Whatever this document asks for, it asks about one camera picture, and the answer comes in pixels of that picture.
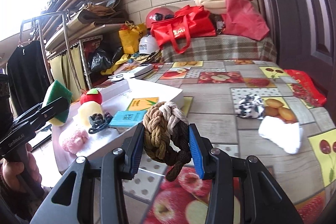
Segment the person left hand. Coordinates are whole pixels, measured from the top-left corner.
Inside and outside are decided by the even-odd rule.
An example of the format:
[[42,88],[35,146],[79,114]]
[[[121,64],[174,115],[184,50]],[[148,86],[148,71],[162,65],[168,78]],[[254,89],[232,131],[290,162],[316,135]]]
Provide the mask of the person left hand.
[[[34,158],[34,155],[31,153],[33,148],[29,143],[26,144],[27,156],[29,159],[30,175],[34,181],[39,184],[42,182],[42,176],[39,172],[37,162]],[[25,193],[26,190],[21,182],[18,180],[18,175],[20,175],[25,169],[25,166],[22,162],[8,162],[7,160],[3,161],[2,164],[2,175],[7,186],[15,191],[20,193]]]

